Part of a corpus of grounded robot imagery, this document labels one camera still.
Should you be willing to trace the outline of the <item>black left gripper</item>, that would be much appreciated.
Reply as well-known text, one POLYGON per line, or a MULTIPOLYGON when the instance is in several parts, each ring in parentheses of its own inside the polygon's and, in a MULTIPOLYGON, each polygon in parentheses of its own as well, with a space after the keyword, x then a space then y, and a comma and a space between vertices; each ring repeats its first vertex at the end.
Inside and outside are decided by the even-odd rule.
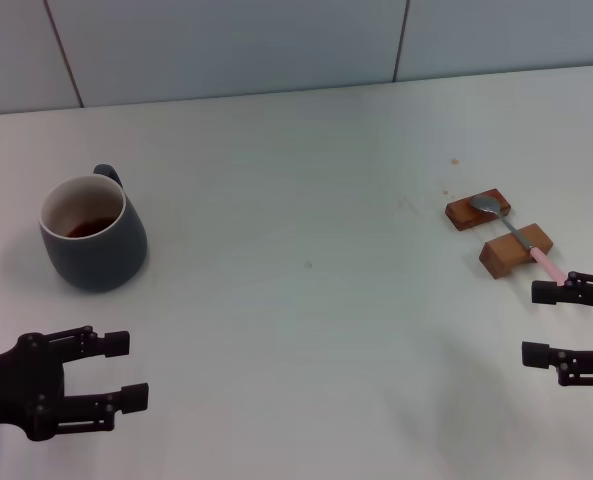
POLYGON ((149 385, 64 397, 62 361, 118 357, 129 351, 127 331, 100 336, 84 326, 51 335, 21 335, 0 354, 0 424, 20 428, 32 441, 45 441, 56 433, 112 431, 118 412, 126 415, 148 408, 149 385))

